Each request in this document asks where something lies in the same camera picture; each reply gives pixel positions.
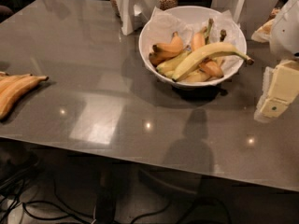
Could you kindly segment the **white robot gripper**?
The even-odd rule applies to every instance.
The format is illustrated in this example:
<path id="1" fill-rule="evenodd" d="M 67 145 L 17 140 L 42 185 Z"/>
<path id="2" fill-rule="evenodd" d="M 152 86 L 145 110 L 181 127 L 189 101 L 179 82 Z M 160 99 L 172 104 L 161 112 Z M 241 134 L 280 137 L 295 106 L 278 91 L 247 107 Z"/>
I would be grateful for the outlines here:
<path id="1" fill-rule="evenodd" d="M 261 123 L 278 118 L 299 94 L 299 62 L 293 61 L 299 59 L 299 0 L 288 0 L 276 15 L 269 44 L 282 61 L 264 70 L 263 93 L 254 113 L 254 119 Z"/>

